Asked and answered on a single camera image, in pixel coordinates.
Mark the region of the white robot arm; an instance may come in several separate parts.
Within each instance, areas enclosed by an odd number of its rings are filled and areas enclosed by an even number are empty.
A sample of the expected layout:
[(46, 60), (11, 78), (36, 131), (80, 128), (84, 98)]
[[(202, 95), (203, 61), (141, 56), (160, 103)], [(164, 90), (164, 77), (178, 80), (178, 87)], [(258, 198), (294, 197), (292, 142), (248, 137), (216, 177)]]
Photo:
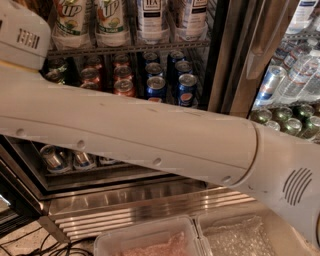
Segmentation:
[(0, 0), (0, 131), (245, 193), (319, 243), (319, 147), (247, 119), (57, 85), (46, 21)]

